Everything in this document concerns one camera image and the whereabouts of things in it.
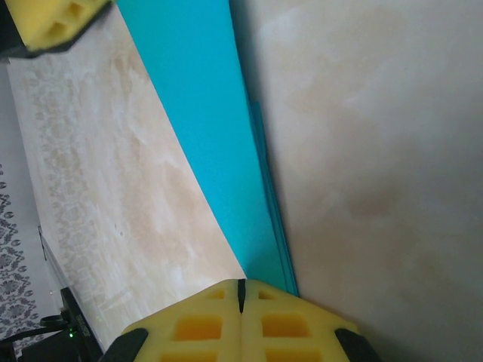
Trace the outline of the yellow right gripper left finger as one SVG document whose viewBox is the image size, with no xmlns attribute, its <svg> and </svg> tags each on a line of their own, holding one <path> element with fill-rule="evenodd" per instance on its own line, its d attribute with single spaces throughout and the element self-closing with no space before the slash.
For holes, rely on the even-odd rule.
<svg viewBox="0 0 483 362">
<path fill-rule="evenodd" d="M 217 283 L 132 323 L 105 361 L 240 361 L 242 280 Z"/>
</svg>

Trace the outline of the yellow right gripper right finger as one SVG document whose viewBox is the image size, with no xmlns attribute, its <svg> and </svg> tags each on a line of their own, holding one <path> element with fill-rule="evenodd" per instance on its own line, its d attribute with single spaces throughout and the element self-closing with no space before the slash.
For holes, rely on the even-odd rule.
<svg viewBox="0 0 483 362">
<path fill-rule="evenodd" d="M 240 281 L 242 361 L 381 361 L 357 326 L 261 281 Z"/>
</svg>

